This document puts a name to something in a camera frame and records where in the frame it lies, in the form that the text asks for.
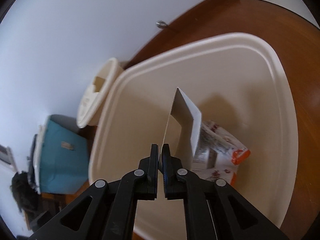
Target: dark cloth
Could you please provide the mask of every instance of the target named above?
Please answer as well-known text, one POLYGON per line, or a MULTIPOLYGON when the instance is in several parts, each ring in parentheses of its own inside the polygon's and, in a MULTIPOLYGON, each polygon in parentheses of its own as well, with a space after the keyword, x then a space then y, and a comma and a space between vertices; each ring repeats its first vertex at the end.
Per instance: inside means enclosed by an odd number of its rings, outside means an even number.
POLYGON ((38 209, 39 195, 30 187, 26 172, 16 173, 12 178, 12 194, 21 209, 36 212, 38 209))

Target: blue container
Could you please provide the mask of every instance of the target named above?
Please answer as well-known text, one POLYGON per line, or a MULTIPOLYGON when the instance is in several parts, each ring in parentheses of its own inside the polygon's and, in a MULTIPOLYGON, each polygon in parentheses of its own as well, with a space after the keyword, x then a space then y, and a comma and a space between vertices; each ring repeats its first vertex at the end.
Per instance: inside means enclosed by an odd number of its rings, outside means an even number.
POLYGON ((74 194, 88 179, 87 140, 49 120, 40 160, 41 192, 74 194))

